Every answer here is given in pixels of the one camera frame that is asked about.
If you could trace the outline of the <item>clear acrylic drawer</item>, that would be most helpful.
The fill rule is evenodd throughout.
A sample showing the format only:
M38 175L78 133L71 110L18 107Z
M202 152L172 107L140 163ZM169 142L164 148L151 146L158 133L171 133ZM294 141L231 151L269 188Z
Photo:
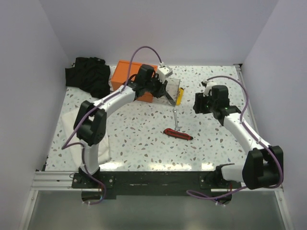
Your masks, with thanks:
M177 101L177 94L178 94L178 89L180 88L180 79L169 77L166 79L168 81L168 84L166 86L166 91L172 96L172 98ZM161 98L153 98L153 103L154 104L163 104L163 105L170 105L168 100L166 99L165 96Z

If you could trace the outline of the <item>small silver combination wrench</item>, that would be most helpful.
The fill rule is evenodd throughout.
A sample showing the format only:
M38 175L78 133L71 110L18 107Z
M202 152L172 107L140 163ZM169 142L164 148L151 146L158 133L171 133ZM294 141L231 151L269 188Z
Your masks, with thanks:
M173 108L173 114L174 114L174 121L175 121L175 131L180 131L180 127L178 125L177 110L176 110L176 108Z

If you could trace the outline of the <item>black-handled adjustable wrench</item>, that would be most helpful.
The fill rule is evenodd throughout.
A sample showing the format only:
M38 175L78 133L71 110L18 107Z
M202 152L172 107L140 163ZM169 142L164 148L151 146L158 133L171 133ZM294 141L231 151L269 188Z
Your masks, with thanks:
M168 92L165 92L165 97L168 100L168 102L170 103L170 105L176 106L175 100L172 98L172 96Z

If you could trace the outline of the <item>red black utility knife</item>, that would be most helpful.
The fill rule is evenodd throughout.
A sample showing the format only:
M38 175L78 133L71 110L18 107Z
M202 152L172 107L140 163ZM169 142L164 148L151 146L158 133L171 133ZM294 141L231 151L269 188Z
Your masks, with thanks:
M193 140L193 137L186 134L186 133L182 133L179 131L175 131L171 128L166 128L163 133L169 137L174 137L174 138L179 138L179 139L183 139L183 140Z

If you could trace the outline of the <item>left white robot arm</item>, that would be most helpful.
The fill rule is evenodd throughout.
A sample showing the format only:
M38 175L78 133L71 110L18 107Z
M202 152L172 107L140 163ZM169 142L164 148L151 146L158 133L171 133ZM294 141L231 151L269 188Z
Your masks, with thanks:
M160 64L154 67L142 64L136 74L110 95L93 103L84 101L74 124L76 137L82 144L82 163L80 169L85 172L82 182L89 188L99 184L100 171L98 147L106 134L107 118L124 105L142 97L146 92L155 98L166 95L167 78L173 74L169 66Z

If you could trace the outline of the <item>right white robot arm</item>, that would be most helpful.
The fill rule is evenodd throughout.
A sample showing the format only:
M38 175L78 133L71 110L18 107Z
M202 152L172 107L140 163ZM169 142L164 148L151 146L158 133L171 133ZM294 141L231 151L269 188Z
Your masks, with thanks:
M213 81L203 82L204 92L195 95L193 109L197 114L213 114L221 126L238 141L246 154L242 165L219 165L214 184L225 188L231 181L242 182L250 190L269 188L283 182L283 150L263 140L245 121L242 111L230 105L228 88Z

